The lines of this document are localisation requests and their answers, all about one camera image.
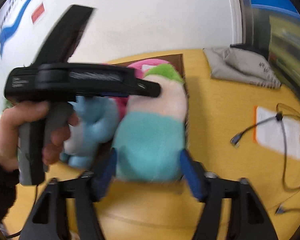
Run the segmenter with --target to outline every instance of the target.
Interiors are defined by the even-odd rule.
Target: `finger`
[[[48,102],[22,102],[6,109],[0,119],[0,151],[7,157],[13,157],[18,145],[18,127],[25,122],[34,122],[46,116]]]
[[[48,144],[43,148],[42,161],[46,165],[53,164],[59,160],[59,155],[63,150],[63,146]]]
[[[51,133],[51,143],[56,146],[62,146],[63,142],[70,138],[69,126],[59,127]]]
[[[72,126],[77,126],[79,124],[79,118],[75,112],[69,117],[68,124]]]
[[[34,122],[43,119],[48,111],[49,103],[47,101],[40,103],[25,101],[6,109],[2,114],[1,120],[10,127],[19,127],[25,122]]]

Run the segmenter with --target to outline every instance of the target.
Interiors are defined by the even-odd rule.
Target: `metal screw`
[[[204,175],[205,175],[205,177],[207,177],[207,178],[212,178],[212,179],[219,178],[219,176],[218,176],[216,173],[212,172],[212,171],[206,171],[206,172],[204,173]]]
[[[239,181],[241,184],[245,184],[245,185],[249,184],[249,181],[247,178],[241,178]]]
[[[86,178],[86,177],[92,177],[93,175],[94,173],[92,171],[85,171],[84,173],[82,173],[81,177]]]
[[[146,89],[146,86],[144,84],[138,83],[138,86],[143,88],[143,89]]]
[[[49,182],[49,184],[57,184],[58,183],[58,179],[57,178],[52,178]]]

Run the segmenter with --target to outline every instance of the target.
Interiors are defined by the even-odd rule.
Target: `blue stripe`
[[[300,19],[300,14],[289,11],[289,10],[286,10],[286,9],[274,7],[274,6],[262,5],[262,4],[253,4],[252,8],[266,9],[266,10],[270,10],[270,11],[280,12],[280,13],[287,14],[287,15],[290,15],[292,17]]]
[[[23,4],[15,22],[13,23],[12,26],[10,27],[5,27],[0,31],[0,56],[2,57],[2,53],[3,53],[3,46],[6,43],[6,41],[8,39],[10,39],[15,32],[17,31],[21,19],[23,17],[24,12],[26,11],[27,6],[29,5],[29,3],[31,2],[31,0],[26,0],[26,2]]]
[[[300,14],[290,0],[251,0],[253,8],[266,9],[300,19]]]

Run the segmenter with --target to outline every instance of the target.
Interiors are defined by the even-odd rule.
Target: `pink plush toy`
[[[160,65],[160,64],[171,64],[171,63],[166,60],[163,60],[163,59],[150,58],[150,59],[144,59],[144,60],[140,60],[135,63],[132,63],[128,67],[134,68],[136,70],[135,71],[136,78],[142,79],[144,77],[144,74],[149,69],[152,69],[153,67]],[[128,103],[129,98],[114,98],[114,99],[118,106],[120,120],[122,120],[122,118],[126,114],[126,108],[127,108],[127,103]]]

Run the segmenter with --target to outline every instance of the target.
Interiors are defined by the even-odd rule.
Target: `teal plush fabric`
[[[129,181],[166,182],[180,178],[185,126],[169,116],[129,112],[119,124],[113,147],[117,177]]]

